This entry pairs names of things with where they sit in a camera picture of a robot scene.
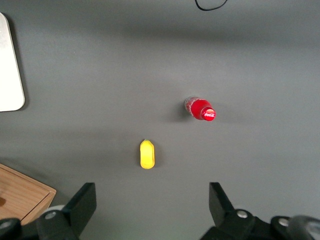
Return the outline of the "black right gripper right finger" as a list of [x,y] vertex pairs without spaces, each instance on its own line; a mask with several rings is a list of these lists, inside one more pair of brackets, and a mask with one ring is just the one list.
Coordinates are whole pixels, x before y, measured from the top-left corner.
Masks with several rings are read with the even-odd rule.
[[270,225],[244,209],[235,209],[218,182],[209,184],[209,211],[214,226],[202,240],[271,240]]

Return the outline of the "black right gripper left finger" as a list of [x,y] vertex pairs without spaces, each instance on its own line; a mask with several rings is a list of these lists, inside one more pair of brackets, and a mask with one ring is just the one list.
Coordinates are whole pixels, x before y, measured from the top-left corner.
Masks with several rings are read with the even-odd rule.
[[36,220],[40,240],[78,240],[97,208],[96,185],[85,183],[62,209],[51,209]]

